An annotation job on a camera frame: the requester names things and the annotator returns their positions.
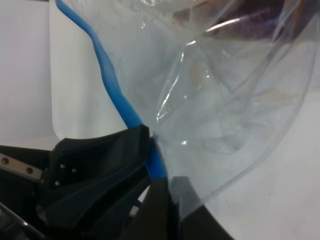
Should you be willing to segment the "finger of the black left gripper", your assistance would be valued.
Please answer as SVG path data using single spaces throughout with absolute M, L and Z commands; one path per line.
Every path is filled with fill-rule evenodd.
M 99 218 L 112 190 L 145 172 L 149 128 L 139 125 L 108 136 L 68 139 L 49 155 L 36 211 L 49 227 L 75 229 Z

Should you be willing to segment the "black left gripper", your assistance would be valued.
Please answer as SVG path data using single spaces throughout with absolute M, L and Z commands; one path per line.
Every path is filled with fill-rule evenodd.
M 0 209 L 22 226 L 31 240 L 53 240 L 54 231 L 40 208 L 54 202 L 48 170 L 54 151 L 0 147 Z

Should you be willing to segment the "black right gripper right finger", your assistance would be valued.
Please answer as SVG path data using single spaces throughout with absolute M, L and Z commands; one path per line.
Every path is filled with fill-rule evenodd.
M 201 202 L 186 176 L 172 179 L 172 239 L 233 239 Z

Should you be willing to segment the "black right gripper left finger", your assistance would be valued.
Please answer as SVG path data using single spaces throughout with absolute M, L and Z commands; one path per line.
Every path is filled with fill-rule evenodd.
M 129 212 L 138 197 L 149 187 L 135 216 Z M 165 177 L 150 178 L 138 175 L 125 181 L 120 190 L 121 207 L 125 209 L 125 225 L 120 240 L 174 240 L 175 205 L 170 197 Z

